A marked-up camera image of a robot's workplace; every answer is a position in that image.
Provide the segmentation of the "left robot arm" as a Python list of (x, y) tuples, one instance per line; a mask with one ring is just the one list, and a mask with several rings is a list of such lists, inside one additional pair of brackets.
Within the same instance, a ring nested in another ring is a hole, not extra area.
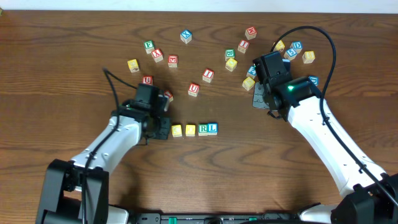
[(53, 160), (45, 172), (36, 223), (131, 223), (131, 213), (109, 203), (109, 176), (142, 139), (166, 140), (169, 98), (140, 84), (132, 100), (111, 113), (104, 131), (69, 161)]

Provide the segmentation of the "yellow O block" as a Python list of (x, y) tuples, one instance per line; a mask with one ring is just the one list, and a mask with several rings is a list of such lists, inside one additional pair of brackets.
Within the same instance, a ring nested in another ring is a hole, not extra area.
[(187, 124), (185, 127), (186, 137), (194, 137), (196, 135), (196, 126), (194, 124)]

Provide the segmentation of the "blue L block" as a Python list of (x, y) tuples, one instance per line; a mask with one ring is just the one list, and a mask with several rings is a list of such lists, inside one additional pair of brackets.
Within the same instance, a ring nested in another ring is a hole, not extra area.
[(217, 123), (208, 123), (207, 124), (207, 133), (208, 133), (208, 135), (216, 136), (218, 134), (218, 124)]

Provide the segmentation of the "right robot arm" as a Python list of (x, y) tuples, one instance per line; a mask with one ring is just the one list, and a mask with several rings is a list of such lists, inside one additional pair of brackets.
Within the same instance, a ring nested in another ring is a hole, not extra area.
[(297, 223), (397, 223), (397, 176), (372, 161), (331, 113), (318, 87), (308, 78), (293, 79), (290, 62), (278, 52), (253, 61), (256, 93), (269, 115), (275, 112), (312, 146), (331, 174), (342, 201), (311, 205)]

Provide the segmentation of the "yellow C block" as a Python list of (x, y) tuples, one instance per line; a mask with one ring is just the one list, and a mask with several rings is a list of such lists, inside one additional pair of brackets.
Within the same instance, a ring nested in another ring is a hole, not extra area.
[(172, 126), (172, 136), (174, 138), (177, 137), (182, 137), (182, 125), (181, 124), (177, 124), (177, 125), (173, 125)]

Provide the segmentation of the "green R block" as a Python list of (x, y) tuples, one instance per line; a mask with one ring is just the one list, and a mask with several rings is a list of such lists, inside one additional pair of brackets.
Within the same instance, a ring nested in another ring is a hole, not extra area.
[(198, 125), (198, 135), (199, 136), (207, 136), (208, 135), (208, 125), (207, 124), (199, 124)]

